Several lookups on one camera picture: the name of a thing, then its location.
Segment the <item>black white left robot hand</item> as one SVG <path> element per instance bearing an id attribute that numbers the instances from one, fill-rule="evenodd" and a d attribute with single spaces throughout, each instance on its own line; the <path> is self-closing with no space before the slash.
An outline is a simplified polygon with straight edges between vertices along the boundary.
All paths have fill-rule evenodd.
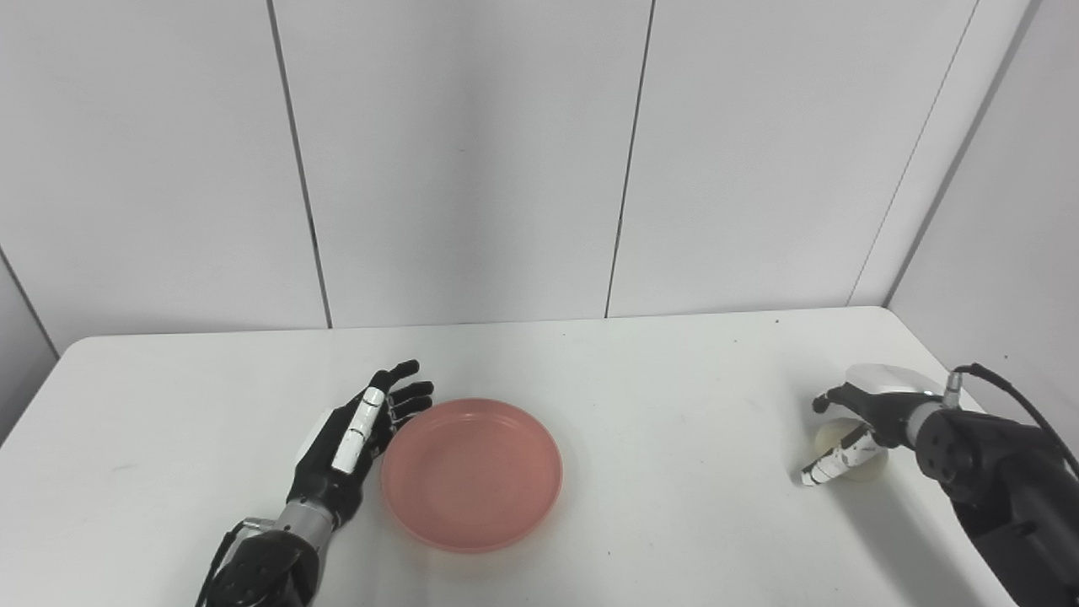
<path id="1" fill-rule="evenodd" d="M 431 381 L 395 385 L 419 373 L 416 360 L 378 370 L 361 392 L 328 410 L 308 449 L 293 466 L 287 501 L 323 508 L 339 529 L 361 507 L 361 485 L 373 464 L 409 420 L 428 411 Z"/>

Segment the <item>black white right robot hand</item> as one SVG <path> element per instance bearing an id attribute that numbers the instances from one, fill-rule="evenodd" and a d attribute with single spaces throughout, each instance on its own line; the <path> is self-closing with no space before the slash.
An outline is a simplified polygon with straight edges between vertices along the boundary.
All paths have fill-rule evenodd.
<path id="1" fill-rule="evenodd" d="M 856 416 L 853 427 L 830 438 L 827 450 L 800 472 L 804 486 L 821 486 L 851 472 L 868 470 L 891 449 L 914 449 L 921 426 L 943 411 L 943 388 L 916 370 L 859 363 L 845 381 L 814 397 L 814 414 L 839 405 Z"/>

